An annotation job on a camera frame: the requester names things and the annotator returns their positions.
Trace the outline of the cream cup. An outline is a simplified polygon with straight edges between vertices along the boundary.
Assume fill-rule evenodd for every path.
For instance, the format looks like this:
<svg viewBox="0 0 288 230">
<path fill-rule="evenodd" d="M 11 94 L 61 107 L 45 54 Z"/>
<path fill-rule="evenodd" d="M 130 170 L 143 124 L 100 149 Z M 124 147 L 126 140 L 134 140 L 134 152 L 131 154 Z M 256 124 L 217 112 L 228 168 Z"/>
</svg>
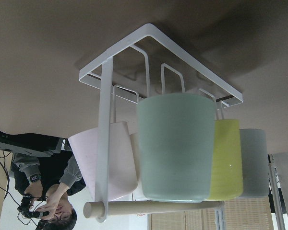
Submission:
<svg viewBox="0 0 288 230">
<path fill-rule="evenodd" d="M 132 193 L 133 199 L 135 201 L 148 200 L 143 194 L 142 182 L 140 178 L 140 151 L 139 151 L 138 134 L 137 133 L 131 134 L 130 139 L 131 139 L 131 145 L 132 145 L 136 176 L 137 176 L 137 181 L 138 181 L 137 188 Z"/>
</svg>

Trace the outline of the grey cup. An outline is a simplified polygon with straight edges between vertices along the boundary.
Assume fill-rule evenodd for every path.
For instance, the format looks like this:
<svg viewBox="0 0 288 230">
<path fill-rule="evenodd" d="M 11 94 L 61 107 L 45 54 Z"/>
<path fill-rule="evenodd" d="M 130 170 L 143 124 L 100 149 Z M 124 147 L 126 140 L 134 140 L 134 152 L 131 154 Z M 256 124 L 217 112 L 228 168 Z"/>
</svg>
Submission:
<svg viewBox="0 0 288 230">
<path fill-rule="evenodd" d="M 269 194 L 266 134 L 261 129 L 240 129 L 243 192 L 238 198 L 260 198 Z"/>
</svg>

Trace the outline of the person in black jacket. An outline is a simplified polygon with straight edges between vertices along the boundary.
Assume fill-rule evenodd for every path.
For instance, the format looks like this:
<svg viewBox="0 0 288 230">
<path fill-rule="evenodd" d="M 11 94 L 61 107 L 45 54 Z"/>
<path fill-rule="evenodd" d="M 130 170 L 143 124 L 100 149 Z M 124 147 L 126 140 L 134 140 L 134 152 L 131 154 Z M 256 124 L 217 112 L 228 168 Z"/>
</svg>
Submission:
<svg viewBox="0 0 288 230">
<path fill-rule="evenodd" d="M 14 152 L 11 170 L 15 189 L 33 196 L 31 203 L 45 201 L 37 211 L 49 212 L 42 217 L 46 230 L 72 230 L 77 214 L 68 197 L 82 191 L 86 184 L 70 149 L 50 151 L 47 157 Z"/>
</svg>

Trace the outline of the pink cup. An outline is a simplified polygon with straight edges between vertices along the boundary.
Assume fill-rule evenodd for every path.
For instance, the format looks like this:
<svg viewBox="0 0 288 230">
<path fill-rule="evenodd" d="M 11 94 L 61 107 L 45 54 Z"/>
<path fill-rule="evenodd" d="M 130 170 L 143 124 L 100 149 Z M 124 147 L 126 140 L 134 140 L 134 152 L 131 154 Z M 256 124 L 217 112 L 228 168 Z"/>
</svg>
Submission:
<svg viewBox="0 0 288 230">
<path fill-rule="evenodd" d="M 88 188 L 95 197 L 98 128 L 68 138 L 69 144 Z M 127 122 L 110 124 L 108 199 L 119 199 L 138 185 Z"/>
</svg>

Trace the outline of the mint green cup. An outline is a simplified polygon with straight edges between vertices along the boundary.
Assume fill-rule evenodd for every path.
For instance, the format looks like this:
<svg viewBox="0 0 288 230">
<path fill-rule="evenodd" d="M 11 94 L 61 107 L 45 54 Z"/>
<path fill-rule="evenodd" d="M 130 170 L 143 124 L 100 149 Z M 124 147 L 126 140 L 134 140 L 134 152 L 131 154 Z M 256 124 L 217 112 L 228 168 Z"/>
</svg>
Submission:
<svg viewBox="0 0 288 230">
<path fill-rule="evenodd" d="M 162 202 L 209 197 L 215 136 L 212 100 L 188 93 L 153 96 L 137 105 L 144 195 Z"/>
</svg>

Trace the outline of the yellow cup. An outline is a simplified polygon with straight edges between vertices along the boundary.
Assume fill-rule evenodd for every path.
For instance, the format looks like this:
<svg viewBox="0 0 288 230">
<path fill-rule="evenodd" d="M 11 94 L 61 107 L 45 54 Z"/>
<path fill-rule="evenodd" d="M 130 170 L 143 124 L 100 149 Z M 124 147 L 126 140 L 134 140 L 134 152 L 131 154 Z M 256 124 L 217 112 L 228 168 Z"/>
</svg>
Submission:
<svg viewBox="0 0 288 230">
<path fill-rule="evenodd" d="M 240 124 L 237 119 L 215 122 L 210 195 L 207 201 L 225 201 L 243 192 Z"/>
</svg>

